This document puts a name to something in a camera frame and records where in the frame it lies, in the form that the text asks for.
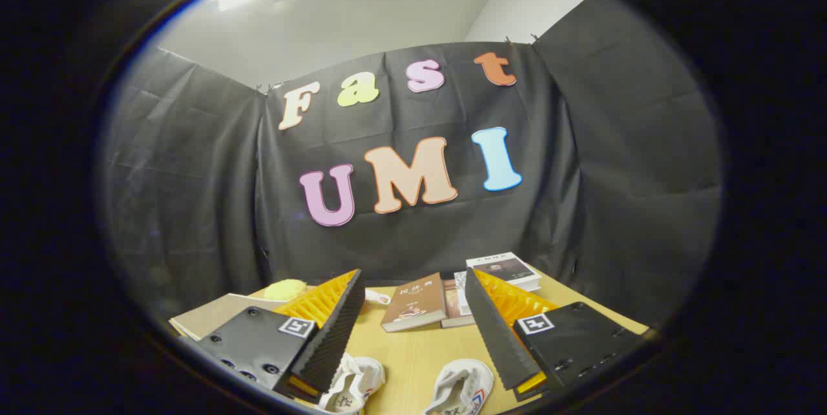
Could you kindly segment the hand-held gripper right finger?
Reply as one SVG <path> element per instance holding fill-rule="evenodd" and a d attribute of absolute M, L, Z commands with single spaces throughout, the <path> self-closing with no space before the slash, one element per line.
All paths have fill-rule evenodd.
<path fill-rule="evenodd" d="M 646 341 L 584 301 L 554 305 L 472 268 L 465 295 L 500 381 L 519 401 L 579 391 Z"/>

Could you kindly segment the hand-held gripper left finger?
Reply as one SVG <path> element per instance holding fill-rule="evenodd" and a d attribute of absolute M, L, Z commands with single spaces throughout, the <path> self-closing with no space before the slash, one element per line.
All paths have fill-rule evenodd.
<path fill-rule="evenodd" d="M 333 383 L 364 304 L 352 270 L 274 309 L 248 306 L 194 351 L 264 390 L 318 403 Z"/>

